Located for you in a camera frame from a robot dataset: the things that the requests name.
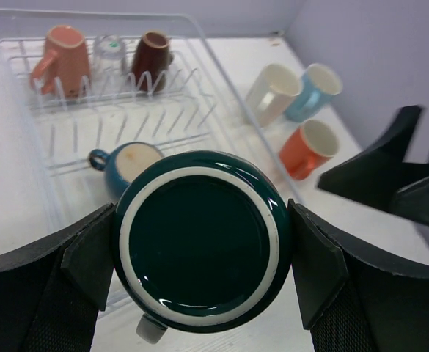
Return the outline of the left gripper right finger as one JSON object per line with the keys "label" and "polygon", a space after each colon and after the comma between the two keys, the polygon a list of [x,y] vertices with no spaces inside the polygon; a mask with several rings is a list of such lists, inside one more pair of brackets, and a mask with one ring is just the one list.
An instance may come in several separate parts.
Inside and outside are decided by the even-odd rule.
{"label": "left gripper right finger", "polygon": [[429,265],[378,248],[294,201],[292,270],[316,351],[429,351]]}

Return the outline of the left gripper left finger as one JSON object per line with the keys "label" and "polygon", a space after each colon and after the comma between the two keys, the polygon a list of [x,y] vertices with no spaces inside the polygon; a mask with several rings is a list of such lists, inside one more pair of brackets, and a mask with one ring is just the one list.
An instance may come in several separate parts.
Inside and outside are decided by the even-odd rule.
{"label": "left gripper left finger", "polygon": [[0,351],[89,351],[113,275],[115,206],[0,255]]}

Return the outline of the orange ceramic mug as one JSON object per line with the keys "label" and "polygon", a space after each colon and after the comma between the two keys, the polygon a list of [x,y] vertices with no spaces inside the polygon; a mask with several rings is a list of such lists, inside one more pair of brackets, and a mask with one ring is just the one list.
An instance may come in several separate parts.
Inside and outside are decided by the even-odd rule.
{"label": "orange ceramic mug", "polygon": [[340,141],[326,123],[308,119],[283,144],[279,159],[292,179],[304,180],[339,149]]}

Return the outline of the light blue ceramic mug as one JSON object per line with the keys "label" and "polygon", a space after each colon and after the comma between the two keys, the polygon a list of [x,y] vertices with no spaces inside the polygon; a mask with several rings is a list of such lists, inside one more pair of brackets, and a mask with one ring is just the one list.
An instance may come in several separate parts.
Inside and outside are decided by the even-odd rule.
{"label": "light blue ceramic mug", "polygon": [[303,122],[317,114],[343,89],[341,78],[328,66],[313,63],[301,77],[303,89],[285,110],[285,117]]}

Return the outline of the white faceted ceramic mug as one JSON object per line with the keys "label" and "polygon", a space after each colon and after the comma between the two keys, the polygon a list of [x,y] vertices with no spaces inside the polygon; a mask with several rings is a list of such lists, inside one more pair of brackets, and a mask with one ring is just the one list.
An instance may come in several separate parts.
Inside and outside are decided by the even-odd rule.
{"label": "white faceted ceramic mug", "polygon": [[266,65],[246,95],[246,105],[261,127],[272,123],[303,91],[301,79],[288,67]]}

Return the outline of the blue round ceramic mug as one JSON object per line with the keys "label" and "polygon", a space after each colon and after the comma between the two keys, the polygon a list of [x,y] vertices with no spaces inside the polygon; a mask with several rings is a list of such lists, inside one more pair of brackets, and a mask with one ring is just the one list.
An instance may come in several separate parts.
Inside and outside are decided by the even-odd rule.
{"label": "blue round ceramic mug", "polygon": [[110,153],[102,149],[91,150],[88,162],[93,169],[104,173],[104,181],[111,197],[119,199],[145,169],[164,157],[152,144],[128,142]]}

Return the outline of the dark green ceramic mug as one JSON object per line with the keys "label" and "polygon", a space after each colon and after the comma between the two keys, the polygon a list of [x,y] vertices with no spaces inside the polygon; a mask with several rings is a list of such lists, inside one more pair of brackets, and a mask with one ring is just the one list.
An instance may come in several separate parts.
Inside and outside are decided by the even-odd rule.
{"label": "dark green ceramic mug", "polygon": [[195,150],[143,171],[121,196],[114,267],[143,315],[137,334],[230,330],[260,315],[290,270],[293,231],[275,186],[229,153]]}

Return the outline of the pink ceramic mug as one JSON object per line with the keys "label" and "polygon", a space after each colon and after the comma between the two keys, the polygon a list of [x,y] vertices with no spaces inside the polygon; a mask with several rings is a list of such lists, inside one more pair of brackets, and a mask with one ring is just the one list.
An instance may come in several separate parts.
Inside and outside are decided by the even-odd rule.
{"label": "pink ceramic mug", "polygon": [[35,65],[29,77],[30,87],[41,80],[40,93],[57,94],[55,79],[58,78],[66,98],[77,98],[83,77],[91,78],[89,54],[85,36],[69,25],[51,28],[45,38],[43,57]]}

